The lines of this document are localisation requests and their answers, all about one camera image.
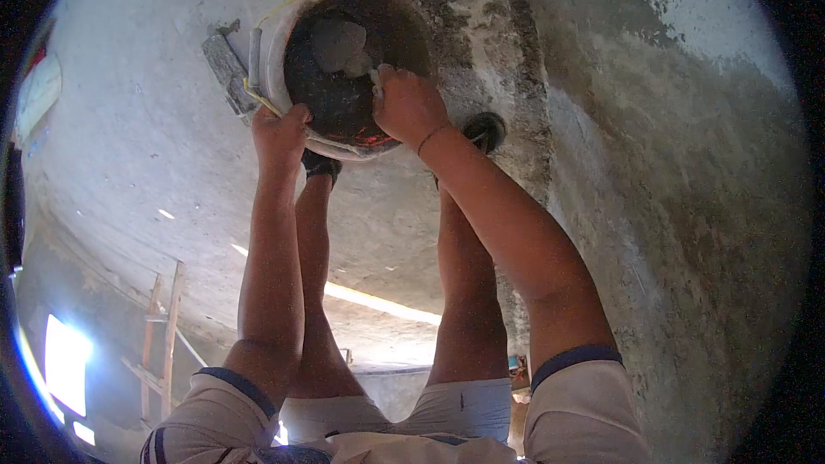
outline t-shirt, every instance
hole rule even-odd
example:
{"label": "t-shirt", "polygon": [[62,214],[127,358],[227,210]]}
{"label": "t-shirt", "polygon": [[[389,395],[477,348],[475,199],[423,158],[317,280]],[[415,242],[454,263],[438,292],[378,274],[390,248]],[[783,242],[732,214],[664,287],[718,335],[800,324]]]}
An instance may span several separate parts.
{"label": "t-shirt", "polygon": [[[525,424],[527,462],[649,462],[630,380],[621,363],[548,362],[533,378]],[[450,434],[340,433],[300,446],[273,447],[277,413],[221,378],[196,374],[184,401],[150,434],[142,464],[493,464],[516,461],[492,438]]]}

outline concrete floor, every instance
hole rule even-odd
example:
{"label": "concrete floor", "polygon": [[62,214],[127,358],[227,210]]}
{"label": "concrete floor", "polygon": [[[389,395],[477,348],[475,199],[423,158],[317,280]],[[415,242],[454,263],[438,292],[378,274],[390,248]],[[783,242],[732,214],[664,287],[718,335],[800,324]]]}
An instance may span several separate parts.
{"label": "concrete floor", "polygon": [[[180,322],[221,347],[256,159],[200,45],[240,18],[229,42],[245,54],[283,1],[59,1],[63,93],[26,143],[29,200],[139,300],[186,262]],[[583,253],[657,459],[722,458],[781,362],[809,252],[804,127],[757,1],[411,2],[452,119],[500,112],[497,162]],[[412,153],[347,165],[330,217],[330,281],[440,313],[437,195]],[[523,352],[523,308],[503,278],[499,294]],[[431,361],[432,325],[334,298],[327,311],[356,366]]]}

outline hand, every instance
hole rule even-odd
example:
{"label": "hand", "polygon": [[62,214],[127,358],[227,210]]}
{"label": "hand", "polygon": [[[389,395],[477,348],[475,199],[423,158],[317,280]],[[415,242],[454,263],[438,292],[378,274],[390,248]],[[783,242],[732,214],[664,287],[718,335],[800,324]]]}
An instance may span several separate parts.
{"label": "hand", "polygon": [[262,106],[253,117],[253,140],[261,174],[269,170],[297,170],[306,147],[304,127],[312,120],[306,104],[296,104],[283,119]]}
{"label": "hand", "polygon": [[428,79],[387,64],[378,73],[382,90],[373,89],[373,111],[376,124],[390,137],[415,150],[428,135],[449,126],[444,100]]}

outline person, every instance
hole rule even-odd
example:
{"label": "person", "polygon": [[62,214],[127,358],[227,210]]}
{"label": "person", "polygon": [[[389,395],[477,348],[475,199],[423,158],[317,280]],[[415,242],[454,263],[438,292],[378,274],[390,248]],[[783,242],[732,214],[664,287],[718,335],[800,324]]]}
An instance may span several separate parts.
{"label": "person", "polygon": [[[430,81],[387,65],[379,75],[377,124],[417,151],[440,195],[445,309],[418,404],[408,419],[389,423],[338,351],[322,301],[327,206],[341,165],[305,151],[304,105],[282,119],[262,108],[252,126],[260,175],[238,342],[222,367],[192,376],[184,401],[147,439],[142,462],[514,461],[493,262],[530,317],[526,459],[648,461],[593,279],[552,216],[486,157],[495,130],[481,122],[469,140],[450,125]],[[294,201],[302,159],[308,177]],[[279,419],[290,444],[273,447]]]}

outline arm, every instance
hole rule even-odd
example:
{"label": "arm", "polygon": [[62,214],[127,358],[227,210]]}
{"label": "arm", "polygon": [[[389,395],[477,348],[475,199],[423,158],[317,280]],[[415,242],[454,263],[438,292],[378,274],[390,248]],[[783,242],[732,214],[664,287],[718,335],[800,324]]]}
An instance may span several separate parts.
{"label": "arm", "polygon": [[260,174],[238,305],[238,342],[223,365],[251,381],[276,409],[298,371],[304,341],[293,199],[309,119],[303,106],[283,119],[261,108],[253,119]]}
{"label": "arm", "polygon": [[410,148],[420,148],[421,159],[524,298],[534,366],[583,345],[614,347],[596,286],[559,223],[449,126],[435,86],[391,67],[381,68],[381,83],[378,125]]}

